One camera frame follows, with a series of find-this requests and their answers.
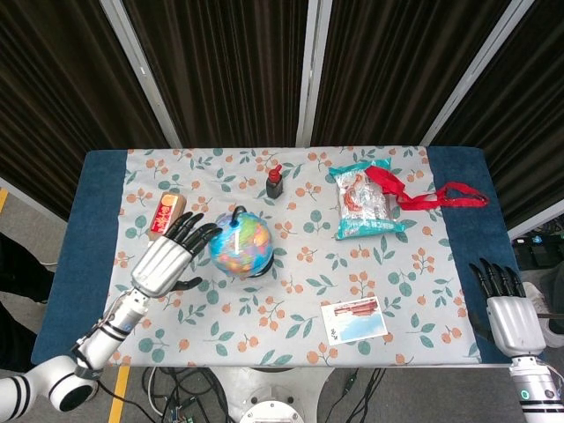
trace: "person's leg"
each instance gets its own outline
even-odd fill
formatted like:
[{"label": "person's leg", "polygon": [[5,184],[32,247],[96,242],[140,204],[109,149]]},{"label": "person's leg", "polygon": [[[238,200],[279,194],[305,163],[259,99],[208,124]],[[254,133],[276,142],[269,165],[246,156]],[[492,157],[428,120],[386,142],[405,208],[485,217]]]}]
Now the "person's leg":
[{"label": "person's leg", "polygon": [[0,302],[0,368],[28,372],[36,335],[16,322]]},{"label": "person's leg", "polygon": [[0,233],[0,291],[45,301],[53,276],[29,251]]}]

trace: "globe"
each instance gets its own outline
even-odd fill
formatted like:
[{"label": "globe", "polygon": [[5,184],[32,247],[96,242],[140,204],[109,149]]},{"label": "globe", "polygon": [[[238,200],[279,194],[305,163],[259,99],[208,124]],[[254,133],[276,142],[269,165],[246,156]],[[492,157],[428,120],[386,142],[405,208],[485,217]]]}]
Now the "globe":
[{"label": "globe", "polygon": [[210,256],[227,276],[256,277],[270,268],[272,235],[264,220],[239,206],[216,223],[223,232],[208,244]]}]

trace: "red bottle cap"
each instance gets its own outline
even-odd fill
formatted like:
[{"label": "red bottle cap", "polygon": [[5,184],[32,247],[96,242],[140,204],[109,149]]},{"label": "red bottle cap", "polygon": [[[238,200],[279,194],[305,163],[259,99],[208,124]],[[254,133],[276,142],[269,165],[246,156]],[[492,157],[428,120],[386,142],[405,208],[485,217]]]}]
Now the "red bottle cap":
[{"label": "red bottle cap", "polygon": [[272,183],[277,183],[280,181],[280,179],[282,178],[282,176],[280,175],[280,169],[282,168],[282,165],[278,165],[276,167],[274,167],[269,173],[268,173],[268,180]]}]

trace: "black robotic finger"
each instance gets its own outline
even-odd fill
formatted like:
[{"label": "black robotic finger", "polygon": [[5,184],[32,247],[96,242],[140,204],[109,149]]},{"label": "black robotic finger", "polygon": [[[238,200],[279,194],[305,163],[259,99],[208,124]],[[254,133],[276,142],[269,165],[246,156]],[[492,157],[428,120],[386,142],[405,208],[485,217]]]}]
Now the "black robotic finger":
[{"label": "black robotic finger", "polygon": [[200,285],[202,282],[202,278],[199,276],[191,279],[191,280],[179,280],[173,286],[172,291],[188,291],[189,289],[195,288],[196,286]]},{"label": "black robotic finger", "polygon": [[513,288],[511,287],[511,284],[509,283],[508,275],[505,274],[505,271],[503,271],[501,266],[499,266],[496,263],[493,264],[493,268],[495,269],[497,274],[500,276],[501,285],[503,286],[503,291],[505,292],[505,294],[508,295],[509,297],[515,296],[516,293],[513,290]]},{"label": "black robotic finger", "polygon": [[182,240],[186,238],[186,236],[188,236],[194,225],[203,217],[203,213],[198,213],[197,215],[192,216],[191,219],[186,220],[178,227],[178,233],[173,238],[171,238],[171,240],[176,242],[177,244],[180,244]]},{"label": "black robotic finger", "polygon": [[515,288],[517,295],[521,298],[525,298],[527,294],[525,293],[525,289],[523,288],[523,284],[521,283],[521,279],[517,276],[515,271],[510,267],[505,266],[505,270],[507,271],[509,278],[511,279],[511,283]]},{"label": "black robotic finger", "polygon": [[494,296],[494,294],[492,292],[492,286],[490,285],[490,283],[488,282],[488,280],[486,279],[486,277],[484,276],[482,271],[476,265],[474,265],[472,263],[470,263],[470,268],[474,272],[474,275],[476,276],[476,279],[478,280],[479,285],[482,287],[482,291],[484,292],[484,295],[486,296],[486,298],[490,298],[490,297]]},{"label": "black robotic finger", "polygon": [[494,268],[485,258],[480,258],[479,261],[484,266],[484,270],[486,271],[487,278],[489,279],[489,282],[492,287],[493,296],[502,297],[503,291],[501,290],[501,282],[499,281],[497,275],[495,274]]},{"label": "black robotic finger", "polygon": [[189,211],[188,213],[184,213],[183,215],[181,215],[180,218],[178,218],[177,220],[175,220],[173,222],[173,224],[167,229],[167,231],[165,232],[165,236],[168,239],[171,239],[172,237],[174,237],[176,234],[178,234],[178,228],[180,227],[180,225],[182,225],[184,222],[186,222],[188,219],[190,219],[192,217],[192,212]]},{"label": "black robotic finger", "polygon": [[198,229],[196,229],[192,234],[186,234],[186,236],[184,236],[184,238],[182,238],[181,240],[178,241],[178,243],[180,245],[182,245],[185,249],[190,250],[191,246],[193,244],[196,244],[196,242],[202,238],[202,236],[204,236],[204,234],[209,231],[212,230],[214,228],[218,227],[215,223],[206,223],[204,225],[201,225]]},{"label": "black robotic finger", "polygon": [[221,234],[221,232],[222,229],[220,227],[210,229],[204,235],[202,235],[202,237],[195,244],[192,244],[189,248],[187,248],[187,250],[190,251],[193,256],[197,256],[198,254],[200,254],[200,251],[204,249],[205,245],[209,241],[211,241],[212,238]]},{"label": "black robotic finger", "polygon": [[469,312],[468,313],[468,320],[470,320],[470,324],[472,325],[472,328],[474,329],[474,333],[476,335],[478,335],[479,337],[482,337],[483,339],[485,339],[489,342],[495,342],[494,341],[494,335],[492,334],[492,331],[489,330],[484,324],[482,324],[482,322],[479,320],[478,315],[476,315],[475,313]]}]

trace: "plastic snack bag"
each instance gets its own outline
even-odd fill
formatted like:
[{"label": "plastic snack bag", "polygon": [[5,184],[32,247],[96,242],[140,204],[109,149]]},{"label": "plastic snack bag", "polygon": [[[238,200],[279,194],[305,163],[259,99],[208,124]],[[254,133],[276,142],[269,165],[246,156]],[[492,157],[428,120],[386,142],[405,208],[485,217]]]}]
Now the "plastic snack bag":
[{"label": "plastic snack bag", "polygon": [[365,174],[364,171],[371,166],[390,170],[390,159],[329,169],[338,187],[341,218],[338,240],[404,231],[404,225],[392,219],[388,198],[382,193],[382,188]]}]

